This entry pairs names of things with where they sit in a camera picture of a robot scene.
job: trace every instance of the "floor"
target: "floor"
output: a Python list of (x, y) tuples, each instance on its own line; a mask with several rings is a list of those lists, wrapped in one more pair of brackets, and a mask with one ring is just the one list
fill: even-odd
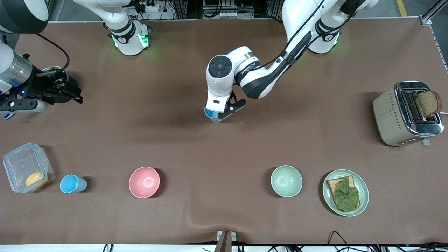
[[(399, 3), (404, 4), (404, 7), (400, 9)], [(375, 7), (369, 10), (360, 11), (356, 17), (415, 17), (424, 14), (434, 3), (435, 0), (405, 0), (404, 2), (402, 0), (380, 0)], [(91, 11), (74, 3), (73, 0), (58, 0), (58, 5), (61, 8), (55, 8), (55, 11), (51, 14), (52, 20), (100, 20)], [(432, 19), (431, 27), (437, 38), (442, 54), (448, 57), (448, 7), (442, 9)], [(15, 47), (17, 40), (18, 35), (8, 35), (8, 43), (10, 46)]]

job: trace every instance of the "plate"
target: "plate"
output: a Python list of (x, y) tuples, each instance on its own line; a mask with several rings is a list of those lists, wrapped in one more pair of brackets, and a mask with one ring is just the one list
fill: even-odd
[[(344, 176), (353, 176), (353, 181), (355, 182), (355, 187), (359, 191), (359, 201), (361, 204), (358, 209), (351, 212), (343, 212), (340, 211), (333, 200), (332, 193), (330, 188), (327, 185), (327, 180), (335, 179), (335, 178), (343, 178)], [(347, 217), (353, 217), (361, 214), (369, 204), (369, 189), (367, 188), (366, 182), (356, 173), (351, 170), (339, 169), (330, 172), (330, 174), (323, 181), (322, 186), (323, 198), (327, 205), (337, 214)]]

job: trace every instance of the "metal frame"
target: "metal frame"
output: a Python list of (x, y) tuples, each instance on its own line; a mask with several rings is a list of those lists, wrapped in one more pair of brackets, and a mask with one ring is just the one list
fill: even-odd
[(422, 26), (429, 26), (432, 24), (431, 18), (433, 18), (443, 7), (448, 5), (448, 0), (438, 0), (425, 14), (420, 15), (420, 24)]

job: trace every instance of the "toaster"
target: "toaster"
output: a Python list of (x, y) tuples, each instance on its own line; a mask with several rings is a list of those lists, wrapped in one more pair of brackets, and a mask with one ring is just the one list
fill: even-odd
[(426, 118), (417, 103), (417, 95), (427, 90), (429, 87), (420, 81), (399, 82), (373, 101), (379, 134), (387, 145), (421, 141), (429, 146), (428, 138), (442, 133), (444, 123), (440, 115)]

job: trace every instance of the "cable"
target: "cable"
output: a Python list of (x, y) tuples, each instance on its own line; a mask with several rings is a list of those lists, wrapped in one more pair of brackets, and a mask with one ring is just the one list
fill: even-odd
[(345, 249), (347, 249), (347, 252), (348, 252), (350, 249), (355, 250), (355, 251), (359, 251), (359, 252), (370, 252), (370, 251), (365, 251), (365, 250), (361, 250), (361, 249), (357, 249), (357, 248), (351, 248), (350, 245), (347, 243), (347, 241), (342, 237), (342, 235), (339, 234), (338, 231), (331, 231), (331, 232), (330, 232), (330, 235), (329, 235), (329, 237), (328, 237), (328, 241), (327, 241), (327, 245), (330, 245), (330, 242), (331, 242), (331, 240), (332, 240), (334, 234), (337, 234), (337, 235), (342, 239), (342, 241), (345, 243), (345, 245), (347, 246), (347, 247), (345, 247), (345, 248), (341, 248), (341, 249), (338, 249), (336, 246), (334, 246), (334, 247), (336, 248), (336, 252), (341, 252), (341, 251), (343, 251), (343, 250), (345, 250)]
[(172, 12), (173, 12), (173, 14), (174, 14), (174, 11), (177, 13), (177, 15), (179, 15), (180, 17), (181, 17), (181, 19), (185, 19), (185, 16), (184, 16), (184, 14), (183, 13), (180, 13), (180, 12), (178, 12), (177, 11), (177, 9), (174, 7), (174, 5), (173, 5), (173, 3), (172, 2), (170, 2), (170, 1), (168, 1), (168, 4), (171, 6), (171, 8), (172, 8)]
[(57, 47), (57, 48), (58, 48), (59, 50), (61, 50), (61, 51), (65, 54), (65, 56), (67, 57), (67, 63), (66, 63), (65, 66), (63, 66), (61, 69), (58, 69), (58, 70), (55, 70), (55, 71), (51, 71), (51, 72), (48, 72), (48, 73), (37, 74), (36, 76), (37, 76), (37, 77), (42, 77), (42, 76), (48, 76), (48, 75), (56, 74), (56, 73), (59, 73), (59, 72), (63, 72), (63, 71), (69, 66), (69, 64), (70, 64), (70, 57), (69, 57), (69, 54), (68, 54), (64, 49), (62, 49), (62, 47), (60, 47), (59, 45), (57, 45), (57, 44), (54, 43), (53, 41), (51, 41), (51, 40), (45, 38), (45, 37), (42, 36), (40, 33), (37, 33), (36, 35), (39, 36), (39, 37), (41, 37), (42, 39), (48, 41), (50, 44), (54, 45), (55, 47)]
[[(395, 245), (395, 247), (400, 249), (402, 252), (409, 252), (409, 251), (406, 251), (406, 250), (402, 249), (399, 245)], [(427, 248), (427, 249), (423, 249), (423, 250), (416, 251), (416, 252), (427, 252), (427, 251), (430, 251), (430, 250), (431, 250), (431, 252), (433, 252), (433, 251), (434, 252), (444, 252), (442, 250), (436, 250), (435, 248)]]
[(159, 26), (159, 21), (160, 21), (160, 19), (157, 20), (157, 23), (155, 24), (154, 32), (151, 33), (151, 36), (150, 36), (150, 37), (154, 36), (155, 31), (157, 30), (157, 27)]
[[(322, 0), (321, 2), (320, 2), (320, 4), (317, 6), (317, 8), (313, 11), (313, 13), (307, 18), (307, 20), (302, 24), (302, 26), (296, 31), (296, 33), (294, 33), (294, 35), (291, 37), (291, 39), (286, 43), (286, 46), (284, 47), (284, 49), (282, 50), (282, 52), (284, 51), (284, 50), (286, 50), (286, 48), (288, 48), (288, 46), (291, 44), (291, 41), (297, 36), (297, 34), (299, 34), (299, 32), (301, 31), (301, 29), (308, 23), (308, 21), (310, 21), (310, 19), (314, 16), (314, 14), (319, 10), (319, 8), (322, 6), (322, 4), (324, 3), (324, 1), (325, 0)], [(274, 62), (276, 59), (278, 59), (280, 56), (281, 56), (281, 52), (280, 52), (280, 54), (277, 56), (277, 57), (275, 57), (274, 59), (272, 59), (271, 61), (269, 61), (268, 63), (266, 63), (266, 64), (264, 64), (264, 65), (261, 65), (261, 66), (258, 66), (258, 67), (254, 67), (254, 68), (252, 68), (251, 70), (249, 70), (249, 71), (255, 71), (255, 70), (257, 70), (257, 69), (260, 69), (260, 68), (262, 68), (262, 67), (265, 67), (265, 66), (267, 66), (267, 65), (269, 65), (270, 63), (272, 63), (272, 62)]]
[[(106, 248), (108, 247), (108, 243), (107, 244), (105, 244), (105, 246), (104, 246), (104, 248), (103, 248), (103, 252), (106, 252)], [(113, 250), (113, 244), (111, 244), (111, 248), (109, 249), (109, 252), (112, 252), (112, 250)]]
[(252, 12), (252, 16), (251, 16), (250, 18), (253, 18), (255, 15), (263, 15), (263, 14), (266, 14), (266, 12), (267, 12), (267, 10), (265, 10), (265, 11), (262, 12), (262, 13), (255, 13), (255, 11), (253, 11), (253, 12)]
[[(290, 43), (291, 43), (291, 41), (294, 39), (294, 37), (300, 32), (300, 30), (305, 26), (305, 24), (313, 17), (313, 15), (319, 10), (319, 8), (320, 8), (320, 6), (323, 4), (323, 2), (324, 2), (325, 0), (322, 0), (322, 2), (319, 4), (319, 6), (317, 7), (317, 9), (310, 15), (310, 17), (305, 21), (305, 23), (303, 23), (303, 25), (296, 31), (296, 33), (294, 33), (294, 35), (291, 37), (291, 39), (288, 41), (288, 43), (286, 44), (286, 46), (285, 46), (285, 48), (283, 49), (283, 51), (284, 50), (286, 50), (286, 48), (290, 45)], [(354, 15), (355, 15), (355, 13), (356, 13), (356, 9), (358, 9), (358, 4), (359, 4), (359, 0), (356, 0), (356, 4), (355, 4), (355, 10), (353, 11), (353, 13), (340, 25), (340, 26), (338, 26), (338, 27), (336, 27), (336, 28), (334, 28), (334, 29), (332, 29), (332, 30), (329, 30), (329, 31), (327, 31), (327, 32), (325, 32), (325, 33), (323, 33), (323, 34), (321, 34), (321, 35), (319, 35), (319, 36), (317, 36), (316, 38), (314, 38), (311, 42), (309, 42), (308, 43), (308, 45), (306, 46), (306, 47), (304, 47), (303, 49), (302, 49), (302, 52), (298, 55), (298, 57), (297, 57), (297, 59), (299, 59), (304, 53), (305, 53), (305, 51), (310, 47), (310, 45), (314, 42), (314, 41), (316, 41), (317, 39), (319, 39), (319, 38), (321, 38), (321, 37), (323, 37), (323, 36), (326, 36), (326, 35), (328, 35), (328, 34), (330, 34), (330, 33), (332, 33), (332, 32), (334, 32), (334, 31), (336, 31), (336, 30), (338, 30), (338, 29), (340, 29), (342, 26), (344, 26)], [(262, 68), (262, 67), (265, 67), (265, 66), (267, 66), (268, 64), (270, 64), (270, 63), (272, 63), (272, 62), (274, 62), (276, 59), (278, 59), (280, 56), (281, 56), (281, 54), (282, 53), (280, 53), (275, 59), (273, 59), (273, 60), (271, 60), (270, 62), (268, 62), (268, 63), (266, 63), (266, 64), (264, 64), (264, 65), (261, 65), (261, 66), (258, 66), (258, 67), (254, 67), (254, 68), (252, 68), (251, 70), (249, 70), (249, 71), (255, 71), (255, 70), (257, 70), (257, 69), (260, 69), (260, 68)]]
[(275, 247), (272, 246), (272, 248), (270, 248), (267, 252), (271, 252), (272, 249), (274, 249), (276, 252), (279, 252), (279, 251), (277, 250), (277, 247), (279, 247), (279, 246), (275, 246)]
[(216, 2), (217, 2), (217, 4), (216, 4), (216, 11), (215, 11), (215, 13), (213, 15), (211, 15), (211, 16), (207, 16), (207, 15), (203, 14), (204, 17), (216, 17), (216, 16), (218, 16), (219, 13), (221, 13), (221, 10), (223, 9), (223, 0), (220, 0), (219, 3), (218, 3), (218, 1), (216, 1)]
[(5, 45), (8, 45), (8, 41), (7, 41), (7, 39), (6, 39), (6, 35), (5, 35), (5, 34), (3, 34), (3, 43), (4, 43)]

